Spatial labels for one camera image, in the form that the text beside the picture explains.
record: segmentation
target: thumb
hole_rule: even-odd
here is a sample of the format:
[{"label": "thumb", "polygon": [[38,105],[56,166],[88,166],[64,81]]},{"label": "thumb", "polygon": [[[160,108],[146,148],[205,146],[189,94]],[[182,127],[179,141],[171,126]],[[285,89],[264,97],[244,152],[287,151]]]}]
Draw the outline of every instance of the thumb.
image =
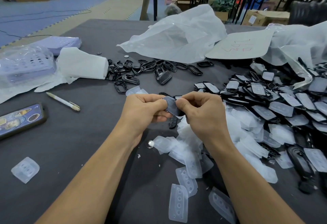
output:
[{"label": "thumb", "polygon": [[151,112],[156,113],[160,110],[165,110],[167,108],[167,102],[164,99],[159,99],[155,102],[148,102],[146,103],[149,105],[149,108],[151,109]]},{"label": "thumb", "polygon": [[184,98],[179,98],[176,100],[176,106],[182,110],[186,115],[190,114],[190,112],[195,108],[189,101]]}]

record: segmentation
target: pen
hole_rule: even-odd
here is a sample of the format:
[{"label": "pen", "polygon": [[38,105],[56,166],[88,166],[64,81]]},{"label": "pen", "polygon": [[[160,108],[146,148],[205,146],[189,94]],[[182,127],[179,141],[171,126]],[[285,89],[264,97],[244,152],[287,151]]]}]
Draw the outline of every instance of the pen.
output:
[{"label": "pen", "polygon": [[65,101],[64,99],[61,99],[60,97],[57,97],[56,95],[52,94],[52,93],[49,93],[49,92],[46,92],[46,94],[49,96],[49,97],[52,97],[53,99],[67,105],[68,107],[71,107],[73,110],[76,110],[76,111],[80,111],[80,107],[77,106],[75,103],[72,103],[72,102],[67,102]]}]

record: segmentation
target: smartphone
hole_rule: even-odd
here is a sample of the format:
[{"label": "smartphone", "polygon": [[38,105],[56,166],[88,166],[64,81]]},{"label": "smartphone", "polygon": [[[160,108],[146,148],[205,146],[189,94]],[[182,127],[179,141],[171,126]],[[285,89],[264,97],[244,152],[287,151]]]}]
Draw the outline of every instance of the smartphone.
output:
[{"label": "smartphone", "polygon": [[41,103],[0,116],[0,140],[8,138],[46,121]]}]

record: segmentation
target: white cardboard sheet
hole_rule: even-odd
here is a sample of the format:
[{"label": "white cardboard sheet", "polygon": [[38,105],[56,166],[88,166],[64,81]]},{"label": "white cardboard sheet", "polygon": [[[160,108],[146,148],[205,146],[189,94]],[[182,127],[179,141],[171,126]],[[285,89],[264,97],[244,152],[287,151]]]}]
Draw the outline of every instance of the white cardboard sheet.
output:
[{"label": "white cardboard sheet", "polygon": [[206,53],[210,59],[251,59],[265,55],[268,51],[273,30],[230,33]]}]

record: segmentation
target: finger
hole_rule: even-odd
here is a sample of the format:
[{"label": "finger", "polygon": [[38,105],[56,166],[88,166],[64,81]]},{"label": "finger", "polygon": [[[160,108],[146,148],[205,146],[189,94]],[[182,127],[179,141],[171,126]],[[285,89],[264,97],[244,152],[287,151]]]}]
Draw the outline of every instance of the finger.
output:
[{"label": "finger", "polygon": [[157,94],[135,94],[135,96],[142,102],[155,102],[165,97]]},{"label": "finger", "polygon": [[193,111],[195,111],[197,108],[194,107],[192,104],[190,104],[189,101],[187,101],[184,98],[179,98],[176,100],[176,106],[182,110],[186,115],[191,115]]},{"label": "finger", "polygon": [[208,101],[210,98],[212,98],[214,96],[215,95],[210,94],[210,93],[192,91],[190,93],[187,93],[186,95],[183,95],[182,98],[184,98],[190,102],[195,101],[197,104],[203,105],[206,101]]},{"label": "finger", "polygon": [[173,115],[167,111],[164,111],[164,110],[160,110],[158,111],[157,113],[155,113],[154,115],[158,115],[158,116],[165,116],[167,118],[171,118],[173,117]]},{"label": "finger", "polygon": [[160,110],[165,110],[167,108],[167,101],[164,99],[159,99],[155,102],[148,102],[147,105],[151,112],[154,114]]},{"label": "finger", "polygon": [[167,118],[165,116],[154,116],[152,119],[152,122],[165,122],[167,121]]}]

